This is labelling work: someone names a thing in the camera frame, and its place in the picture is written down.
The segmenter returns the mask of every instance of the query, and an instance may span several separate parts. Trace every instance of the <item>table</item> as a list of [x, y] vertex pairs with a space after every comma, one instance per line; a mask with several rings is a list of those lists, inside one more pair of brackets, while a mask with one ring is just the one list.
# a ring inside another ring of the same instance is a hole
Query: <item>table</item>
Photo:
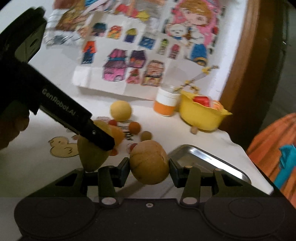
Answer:
[[[2, 31], [18, 15], [31, 6], [43, 5], [46, 17], [51, 13], [52, 1], [12, 1], [0, 14], [0, 31]], [[229, 135], [217, 130], [213, 133], [199, 132], [192, 135], [190, 127], [178, 114], [171, 118], [156, 114], [151, 108], [151, 101], [137, 98], [117, 96], [114, 94], [77, 88], [71, 84], [71, 77], [76, 66], [78, 50], [71, 47], [46, 49], [42, 46], [30, 64], [43, 75], [87, 108], [93, 116], [109, 116], [109, 107], [117, 99], [129, 101], [133, 107], [132, 120], [142, 124], [144, 130], [151, 131], [154, 140], [159, 142], [167, 153], [182, 144], [191, 144], [227, 161], [241, 169], [251, 179], [252, 185], [271, 193], [272, 187], [250, 161], [244, 150], [234, 144]], [[13, 241], [20, 233], [13, 219], [13, 210], [17, 202], [26, 195], [40, 189], [48, 183], [65, 175], [75, 168], [81, 167], [79, 157], [56, 158], [49, 154], [48, 141], [59, 135], [71, 139], [73, 133], [66, 132], [60, 124], [41, 111], [36, 116], [31, 114], [28, 129], [0, 152], [0, 239]], [[117, 165], [127, 154], [110, 157], [104, 165]], [[172, 188], [168, 178], [155, 186], [144, 186], [136, 182], [130, 174], [127, 181], [129, 191], [121, 191], [128, 197], [160, 198], [176, 197], [179, 191]], [[94, 197], [95, 190], [89, 195]]]

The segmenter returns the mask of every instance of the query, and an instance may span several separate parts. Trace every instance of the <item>red object in bowl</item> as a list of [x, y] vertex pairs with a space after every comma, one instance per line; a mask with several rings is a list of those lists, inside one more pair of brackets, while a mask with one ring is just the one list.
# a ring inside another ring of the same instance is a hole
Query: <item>red object in bowl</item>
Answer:
[[210, 99], [207, 96], [195, 96], [193, 101], [196, 103], [200, 103], [203, 106], [210, 107]]

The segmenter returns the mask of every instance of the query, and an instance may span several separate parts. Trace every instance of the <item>screw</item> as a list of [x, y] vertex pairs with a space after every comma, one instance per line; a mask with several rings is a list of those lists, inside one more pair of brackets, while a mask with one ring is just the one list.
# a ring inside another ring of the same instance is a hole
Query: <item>screw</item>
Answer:
[[197, 203], [197, 199], [194, 197], [185, 197], [183, 198], [183, 203], [187, 205], [193, 205]]
[[153, 207], [154, 205], [152, 203], [146, 203], [146, 207]]
[[113, 205], [116, 203], [116, 199], [113, 197], [105, 197], [102, 199], [102, 203], [105, 205]]

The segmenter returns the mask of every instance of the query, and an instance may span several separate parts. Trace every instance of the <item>pink house drawing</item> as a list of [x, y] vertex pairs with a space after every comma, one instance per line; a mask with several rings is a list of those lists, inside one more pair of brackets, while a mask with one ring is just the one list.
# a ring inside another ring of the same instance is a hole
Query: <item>pink house drawing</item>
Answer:
[[104, 65], [103, 79], [107, 81], [122, 81], [125, 78], [126, 68], [126, 50], [114, 49], [109, 54], [109, 60]]

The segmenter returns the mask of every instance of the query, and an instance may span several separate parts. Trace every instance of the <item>brown hair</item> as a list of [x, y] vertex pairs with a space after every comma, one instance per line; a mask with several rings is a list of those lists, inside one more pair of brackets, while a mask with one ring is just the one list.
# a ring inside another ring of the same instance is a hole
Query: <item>brown hair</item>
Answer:
[[185, 0], [180, 4], [180, 8], [185, 8], [192, 13], [206, 16], [208, 23], [212, 18], [212, 12], [203, 0]]

